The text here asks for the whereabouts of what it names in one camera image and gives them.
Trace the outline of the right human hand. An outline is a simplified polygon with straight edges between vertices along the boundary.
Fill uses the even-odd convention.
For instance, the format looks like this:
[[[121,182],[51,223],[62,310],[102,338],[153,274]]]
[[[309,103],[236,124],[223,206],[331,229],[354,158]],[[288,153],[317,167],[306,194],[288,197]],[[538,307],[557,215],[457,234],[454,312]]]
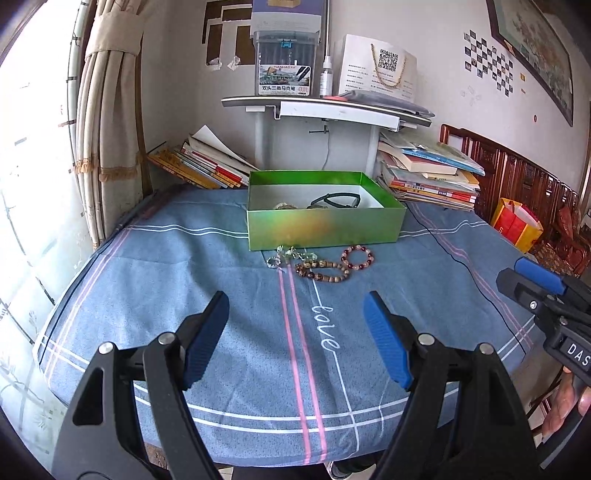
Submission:
[[[568,414],[574,407],[581,416],[585,416],[590,406],[591,391],[587,387],[579,396],[575,393],[574,380],[576,376],[566,367],[563,377],[554,397],[552,407],[542,424],[542,441],[546,442],[563,425]]]

